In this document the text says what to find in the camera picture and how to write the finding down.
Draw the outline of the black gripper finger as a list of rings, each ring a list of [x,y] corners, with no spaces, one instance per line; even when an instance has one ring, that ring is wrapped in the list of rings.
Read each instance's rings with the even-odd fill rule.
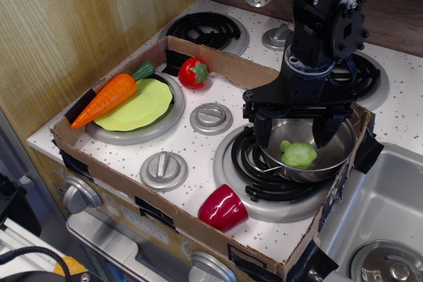
[[[344,116],[333,115],[316,117],[313,119],[312,133],[318,149],[329,144],[344,121]]]
[[[254,134],[256,142],[261,147],[267,148],[272,131],[272,118],[256,115],[254,118]]]

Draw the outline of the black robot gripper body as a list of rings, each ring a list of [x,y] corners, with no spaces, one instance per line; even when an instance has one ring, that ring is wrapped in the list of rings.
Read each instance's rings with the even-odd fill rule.
[[[329,80],[335,63],[310,68],[298,59],[284,59],[272,82],[243,93],[243,117],[322,118],[345,120],[352,116],[354,93]]]

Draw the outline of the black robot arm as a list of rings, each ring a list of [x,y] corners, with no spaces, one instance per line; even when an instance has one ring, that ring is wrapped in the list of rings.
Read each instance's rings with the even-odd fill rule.
[[[246,91],[243,115],[254,125],[256,142],[266,147],[276,118],[309,118],[316,146],[324,147],[352,115],[357,92],[334,84],[340,63],[352,64],[368,37],[364,0],[291,0],[294,30],[286,42],[280,74]]]

